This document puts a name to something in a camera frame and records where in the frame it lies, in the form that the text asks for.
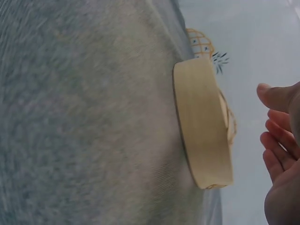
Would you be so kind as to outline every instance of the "fuzzy texture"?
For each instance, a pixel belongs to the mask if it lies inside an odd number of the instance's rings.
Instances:
[[[174,0],[0,0],[0,224],[197,224],[172,86],[192,57]]]

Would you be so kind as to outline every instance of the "fingernail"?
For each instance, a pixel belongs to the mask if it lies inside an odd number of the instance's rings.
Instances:
[[[271,88],[270,85],[266,84],[266,83],[260,83],[257,87],[257,91],[260,93],[264,93],[267,90],[269,90]]]

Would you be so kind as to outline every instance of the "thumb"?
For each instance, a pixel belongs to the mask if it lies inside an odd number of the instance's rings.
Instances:
[[[257,87],[257,95],[266,107],[291,113],[300,105],[300,82],[284,88],[272,88],[265,83],[261,83]]]

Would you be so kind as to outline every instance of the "pineapple print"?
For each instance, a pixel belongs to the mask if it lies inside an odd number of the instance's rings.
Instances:
[[[187,33],[195,58],[209,58],[213,62],[217,74],[223,73],[223,66],[224,64],[227,64],[229,60],[229,58],[227,57],[227,53],[222,54],[219,52],[215,52],[215,48],[212,45],[211,40],[202,32],[194,29],[187,29]]]

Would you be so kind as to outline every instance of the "white bedsheet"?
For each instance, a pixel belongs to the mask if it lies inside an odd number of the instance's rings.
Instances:
[[[221,191],[224,225],[267,224],[263,203],[271,181],[259,136],[267,109],[256,97],[260,82],[299,81],[300,0],[180,0],[186,26],[203,32],[221,56],[217,80],[238,121],[232,150],[235,184]]]

